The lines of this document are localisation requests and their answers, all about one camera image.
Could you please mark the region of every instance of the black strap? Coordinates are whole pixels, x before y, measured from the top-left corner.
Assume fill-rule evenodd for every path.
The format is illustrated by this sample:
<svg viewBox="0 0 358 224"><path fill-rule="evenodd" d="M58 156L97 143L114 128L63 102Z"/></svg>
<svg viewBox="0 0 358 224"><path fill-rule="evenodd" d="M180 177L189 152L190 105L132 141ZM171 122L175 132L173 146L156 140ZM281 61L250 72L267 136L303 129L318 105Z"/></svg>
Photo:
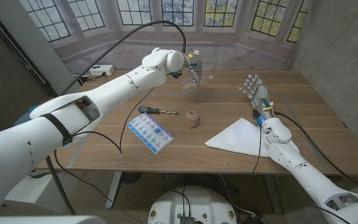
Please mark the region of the black strap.
<svg viewBox="0 0 358 224"><path fill-rule="evenodd" d="M41 115L47 118L55 127L60 131L63 136L63 146L73 141L71 134L67 131L66 127L52 114Z"/></svg>

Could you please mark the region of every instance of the pill organizer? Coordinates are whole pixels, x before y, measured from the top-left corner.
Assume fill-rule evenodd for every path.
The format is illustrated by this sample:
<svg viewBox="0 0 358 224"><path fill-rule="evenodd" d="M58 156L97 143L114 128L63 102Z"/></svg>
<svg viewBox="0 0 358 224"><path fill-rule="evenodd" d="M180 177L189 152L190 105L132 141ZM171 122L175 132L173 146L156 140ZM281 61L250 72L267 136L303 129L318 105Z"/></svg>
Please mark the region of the pill organizer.
<svg viewBox="0 0 358 224"><path fill-rule="evenodd" d="M175 139L171 133L147 113L137 116L127 125L154 154L159 153Z"/></svg>

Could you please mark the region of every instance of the folded white napkin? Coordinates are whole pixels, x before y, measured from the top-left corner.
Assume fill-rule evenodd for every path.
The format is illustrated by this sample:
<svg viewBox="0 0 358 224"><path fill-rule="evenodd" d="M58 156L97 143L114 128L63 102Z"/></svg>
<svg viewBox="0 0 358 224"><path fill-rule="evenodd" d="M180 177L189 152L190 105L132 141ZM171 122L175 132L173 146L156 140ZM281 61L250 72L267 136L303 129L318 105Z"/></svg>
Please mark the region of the folded white napkin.
<svg viewBox="0 0 358 224"><path fill-rule="evenodd" d="M260 147L261 157L269 156L269 146L265 143L262 131L262 143ZM244 118L240 118L228 128L215 135L205 144L208 147L223 149L231 152L238 152L252 156L258 156L260 141L260 129Z"/></svg>

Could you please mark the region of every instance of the wooden table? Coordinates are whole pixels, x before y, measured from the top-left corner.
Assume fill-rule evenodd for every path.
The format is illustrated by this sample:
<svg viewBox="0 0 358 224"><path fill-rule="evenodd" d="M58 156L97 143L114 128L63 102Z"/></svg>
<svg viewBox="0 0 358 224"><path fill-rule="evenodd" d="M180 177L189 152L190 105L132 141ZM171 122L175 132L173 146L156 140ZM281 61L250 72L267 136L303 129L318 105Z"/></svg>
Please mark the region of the wooden table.
<svg viewBox="0 0 358 224"><path fill-rule="evenodd" d="M250 73L257 73L264 81L274 102L275 111L299 121L338 167L347 174L358 175L358 140L302 74L288 71L205 71L204 75L212 75L214 82L204 89L190 93L182 92L179 86L179 81L188 78L188 74L184 73L179 79L169 77L166 84L156 87L140 104L180 114L151 115L176 137L159 154L155 155L129 128L126 128L122 139L123 154L120 154L108 140L98 135L90 135L85 143L77 144L65 151L58 150L58 158L64 166L78 170L218 174L251 172L257 159L255 156L212 149L204 145L207 140L241 117L255 124L249 99L237 89ZM124 72L116 71L113 77L86 82L81 91L93 89L122 74ZM128 113L147 91L138 93L108 114L96 131L118 143ZM200 115L200 121L193 129L188 129L185 125L185 113L188 110L196 110ZM136 109L129 121L138 115ZM294 124L285 118L281 119L291 130L293 141L308 162L324 174L338 175L317 150L311 147L307 138ZM37 168L46 169L47 166L41 163ZM269 158L260 158L255 173L289 174Z"/></svg>

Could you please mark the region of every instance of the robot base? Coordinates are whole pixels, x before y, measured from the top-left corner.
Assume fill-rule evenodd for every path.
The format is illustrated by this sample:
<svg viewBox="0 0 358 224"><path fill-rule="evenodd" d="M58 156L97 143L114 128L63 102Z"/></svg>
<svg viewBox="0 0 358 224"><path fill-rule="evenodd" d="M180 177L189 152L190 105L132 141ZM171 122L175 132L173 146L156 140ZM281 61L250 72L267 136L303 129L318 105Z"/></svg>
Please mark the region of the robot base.
<svg viewBox="0 0 358 224"><path fill-rule="evenodd" d="M174 190L183 193L184 187ZM236 224L237 218L231 204L213 190L200 186L186 186L184 195L190 202L191 218L187 200L181 194L169 191L154 202L150 209L148 224L168 223L224 223Z"/></svg>

